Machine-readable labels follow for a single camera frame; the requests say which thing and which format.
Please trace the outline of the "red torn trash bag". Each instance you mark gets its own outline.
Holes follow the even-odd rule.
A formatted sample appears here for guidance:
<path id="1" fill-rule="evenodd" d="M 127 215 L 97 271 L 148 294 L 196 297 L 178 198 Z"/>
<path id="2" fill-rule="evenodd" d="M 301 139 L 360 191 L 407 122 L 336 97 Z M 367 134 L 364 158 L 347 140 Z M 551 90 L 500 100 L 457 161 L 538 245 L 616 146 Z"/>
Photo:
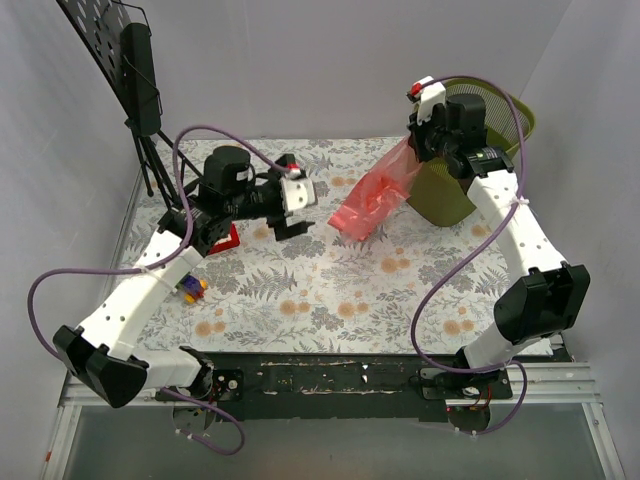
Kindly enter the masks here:
<path id="1" fill-rule="evenodd" d="M 364 241 L 410 197 L 421 168 L 409 138 L 402 138 L 356 183 L 328 225 L 349 241 Z"/>

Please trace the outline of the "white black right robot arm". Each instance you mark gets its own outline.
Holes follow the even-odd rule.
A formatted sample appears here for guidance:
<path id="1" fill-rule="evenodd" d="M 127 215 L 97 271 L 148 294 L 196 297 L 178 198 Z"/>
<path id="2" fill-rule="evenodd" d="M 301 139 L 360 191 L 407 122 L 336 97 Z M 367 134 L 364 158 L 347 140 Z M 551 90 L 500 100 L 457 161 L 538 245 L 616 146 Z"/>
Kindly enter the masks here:
<path id="1" fill-rule="evenodd" d="M 452 366 L 425 368 L 428 398 L 505 392 L 505 367 L 538 341 L 571 328 L 590 284 L 583 265 L 571 265 L 552 245 L 520 194 L 515 167 L 487 142 L 486 105 L 477 94 L 425 93 L 409 118 L 410 145 L 419 161 L 442 158 L 449 174 L 488 221 L 506 261 L 511 285 L 493 307 L 494 320 Z"/>

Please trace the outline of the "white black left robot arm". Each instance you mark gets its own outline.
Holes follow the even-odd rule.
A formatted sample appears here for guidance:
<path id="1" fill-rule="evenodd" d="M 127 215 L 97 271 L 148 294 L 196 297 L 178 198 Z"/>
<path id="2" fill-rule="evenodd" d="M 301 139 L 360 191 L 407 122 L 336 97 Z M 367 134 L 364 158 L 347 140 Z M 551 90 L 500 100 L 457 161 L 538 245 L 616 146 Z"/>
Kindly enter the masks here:
<path id="1" fill-rule="evenodd" d="M 176 291 L 197 300 L 205 289 L 192 275 L 234 222 L 265 219 L 277 240 L 308 231 L 310 222 L 288 224 L 291 215 L 317 202 L 315 187 L 294 155 L 255 173 L 248 151 L 234 146 L 213 150 L 204 163 L 188 210 L 165 213 L 124 279 L 76 328 L 62 326 L 53 337 L 69 371 L 113 408 L 128 404 L 144 389 L 175 387 L 193 400 L 207 397 L 214 366 L 203 353 L 181 346 L 148 351 L 137 339 L 166 298 Z"/>

